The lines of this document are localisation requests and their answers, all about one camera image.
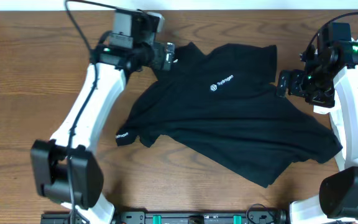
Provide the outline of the black polo shirt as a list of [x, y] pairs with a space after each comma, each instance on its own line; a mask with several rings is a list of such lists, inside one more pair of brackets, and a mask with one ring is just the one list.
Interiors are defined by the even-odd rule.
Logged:
[[342, 149], [334, 133], [275, 94], [277, 47], [175, 50], [169, 71], [134, 103], [118, 146], [150, 147], [166, 135], [247, 180], [268, 187], [292, 163], [325, 163]]

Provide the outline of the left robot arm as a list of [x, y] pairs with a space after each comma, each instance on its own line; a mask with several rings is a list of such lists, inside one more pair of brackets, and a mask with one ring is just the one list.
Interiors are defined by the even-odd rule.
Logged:
[[133, 49], [98, 44], [91, 51], [84, 85], [68, 116], [48, 141], [30, 150], [39, 195], [70, 209], [44, 213], [41, 223], [114, 223], [115, 207], [102, 193], [104, 177], [96, 161], [103, 126], [132, 72], [142, 67], [169, 70], [173, 43]]

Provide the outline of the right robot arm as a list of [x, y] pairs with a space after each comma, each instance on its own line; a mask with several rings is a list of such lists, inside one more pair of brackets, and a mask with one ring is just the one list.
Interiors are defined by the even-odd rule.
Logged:
[[280, 72], [277, 95], [300, 96], [314, 112], [329, 114], [342, 149], [339, 172], [319, 194], [290, 204], [291, 223], [358, 223], [358, 39], [318, 41], [303, 55], [303, 70]]

